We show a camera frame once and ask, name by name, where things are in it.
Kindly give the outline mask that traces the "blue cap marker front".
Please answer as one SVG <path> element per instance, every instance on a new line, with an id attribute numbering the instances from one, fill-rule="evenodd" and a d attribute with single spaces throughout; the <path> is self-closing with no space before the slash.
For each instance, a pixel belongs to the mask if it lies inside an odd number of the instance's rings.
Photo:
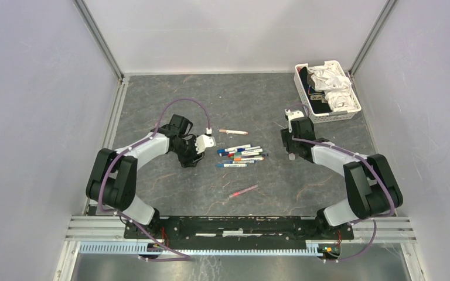
<path id="1" fill-rule="evenodd" d="M 247 167 L 246 163 L 219 163 L 216 167 Z"/>

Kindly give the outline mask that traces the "blue cap marker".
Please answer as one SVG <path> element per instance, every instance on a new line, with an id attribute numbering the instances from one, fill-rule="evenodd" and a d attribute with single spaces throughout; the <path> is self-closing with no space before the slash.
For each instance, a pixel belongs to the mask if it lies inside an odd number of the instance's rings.
<path id="1" fill-rule="evenodd" d="M 246 163 L 219 163 L 216 167 L 247 167 Z"/>
<path id="2" fill-rule="evenodd" d="M 217 153 L 220 154 L 220 153 L 243 151 L 244 149 L 250 148 L 250 147 L 251 147 L 251 144 L 234 146 L 231 148 L 219 149 L 219 150 L 217 150 Z"/>

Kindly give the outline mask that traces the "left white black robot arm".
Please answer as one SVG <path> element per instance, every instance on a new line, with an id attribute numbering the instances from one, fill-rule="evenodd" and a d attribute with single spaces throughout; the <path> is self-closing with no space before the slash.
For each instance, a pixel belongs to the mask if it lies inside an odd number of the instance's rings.
<path id="1" fill-rule="evenodd" d="M 138 231 L 144 237 L 156 237 L 161 230 L 159 211 L 136 195 L 137 173 L 145 164 L 169 152 L 177 155 L 182 167 L 195 167 L 204 158 L 205 150 L 216 143 L 211 130 L 196 136 L 190 132 L 192 128 L 191 121 L 174 114 L 168 124 L 151 130 L 138 142 L 116 150 L 101 149 L 91 170 L 86 196 L 139 223 Z"/>

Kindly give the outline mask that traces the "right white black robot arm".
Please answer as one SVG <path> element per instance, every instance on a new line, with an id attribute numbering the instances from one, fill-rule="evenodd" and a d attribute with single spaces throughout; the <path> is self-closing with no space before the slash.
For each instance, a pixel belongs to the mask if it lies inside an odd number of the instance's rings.
<path id="1" fill-rule="evenodd" d="M 281 138 L 288 153 L 344 178 L 346 198 L 316 215 L 315 232 L 319 237 L 333 237 L 346 223 L 392 216 L 403 204 L 402 192 L 384 155 L 361 155 L 316 138 L 308 117 L 290 118 L 288 127 L 281 130 Z"/>

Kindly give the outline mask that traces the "red thin pen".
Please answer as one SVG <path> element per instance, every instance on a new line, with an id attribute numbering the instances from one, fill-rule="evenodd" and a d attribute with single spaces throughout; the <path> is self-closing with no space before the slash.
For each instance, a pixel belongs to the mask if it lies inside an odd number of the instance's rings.
<path id="1" fill-rule="evenodd" d="M 255 189 L 257 189 L 257 188 L 258 188 L 258 185 L 254 185 L 254 186 L 248 187 L 248 188 L 246 188 L 246 189 L 242 189 L 242 190 L 240 190 L 240 191 L 237 191 L 237 192 L 235 192 L 235 193 L 229 195 L 229 198 L 237 197 L 237 196 L 239 196 L 239 195 L 242 195 L 242 194 L 247 193 L 247 192 L 249 192 L 249 191 L 255 190 Z"/>

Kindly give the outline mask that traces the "blue cap marker back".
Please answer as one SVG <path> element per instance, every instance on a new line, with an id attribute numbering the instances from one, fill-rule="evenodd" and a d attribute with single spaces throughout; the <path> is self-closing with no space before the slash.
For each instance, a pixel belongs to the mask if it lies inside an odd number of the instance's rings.
<path id="1" fill-rule="evenodd" d="M 250 148 L 250 147 L 251 147 L 251 144 L 234 146 L 231 148 L 219 149 L 219 150 L 217 150 L 217 153 L 220 154 L 220 153 L 243 151 L 244 149 Z"/>

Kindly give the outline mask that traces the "white plastic basket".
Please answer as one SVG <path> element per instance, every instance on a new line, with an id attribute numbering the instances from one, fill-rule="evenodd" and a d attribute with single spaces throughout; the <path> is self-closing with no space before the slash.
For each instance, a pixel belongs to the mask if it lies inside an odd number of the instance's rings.
<path id="1" fill-rule="evenodd" d="M 318 66 L 297 64 L 294 82 L 315 124 L 351 119 L 362 110 L 351 79 L 336 60 Z"/>

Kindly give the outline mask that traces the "orange cap marker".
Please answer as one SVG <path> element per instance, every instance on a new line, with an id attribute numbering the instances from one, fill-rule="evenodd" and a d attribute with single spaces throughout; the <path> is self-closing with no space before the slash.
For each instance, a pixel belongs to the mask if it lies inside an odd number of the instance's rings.
<path id="1" fill-rule="evenodd" d="M 232 158 L 233 161 L 248 161 L 248 160 L 254 160 L 254 161 L 262 161 L 265 157 L 258 155 L 258 156 L 248 156 L 248 157 L 234 157 Z"/>

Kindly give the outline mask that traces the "green cap marker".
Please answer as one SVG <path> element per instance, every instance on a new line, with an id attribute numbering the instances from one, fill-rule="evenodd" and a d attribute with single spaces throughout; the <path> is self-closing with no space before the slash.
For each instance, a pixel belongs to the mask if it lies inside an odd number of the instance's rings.
<path id="1" fill-rule="evenodd" d="M 253 149 L 253 150 L 245 150 L 242 152 L 233 153 L 230 157 L 239 157 L 239 156 L 248 156 L 248 155 L 259 155 L 263 152 L 263 149 Z"/>

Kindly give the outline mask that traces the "crumpled white cloth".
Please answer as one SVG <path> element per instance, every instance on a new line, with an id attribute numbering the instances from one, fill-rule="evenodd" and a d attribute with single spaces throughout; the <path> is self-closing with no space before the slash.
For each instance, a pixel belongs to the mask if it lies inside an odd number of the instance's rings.
<path id="1" fill-rule="evenodd" d="M 325 100 L 332 112 L 357 109 L 352 97 L 352 83 L 342 70 L 338 61 L 325 61 L 324 65 L 307 68 L 315 83 L 316 91 L 325 93 Z"/>

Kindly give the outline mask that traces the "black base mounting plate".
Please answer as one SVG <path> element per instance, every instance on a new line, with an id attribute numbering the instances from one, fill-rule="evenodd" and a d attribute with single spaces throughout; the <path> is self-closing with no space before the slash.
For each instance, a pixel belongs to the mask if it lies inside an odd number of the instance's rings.
<path id="1" fill-rule="evenodd" d="M 352 240 L 353 228 L 324 226 L 301 216 L 169 216 L 145 229 L 156 239 L 169 239 L 174 250 L 305 249 L 305 242 Z"/>

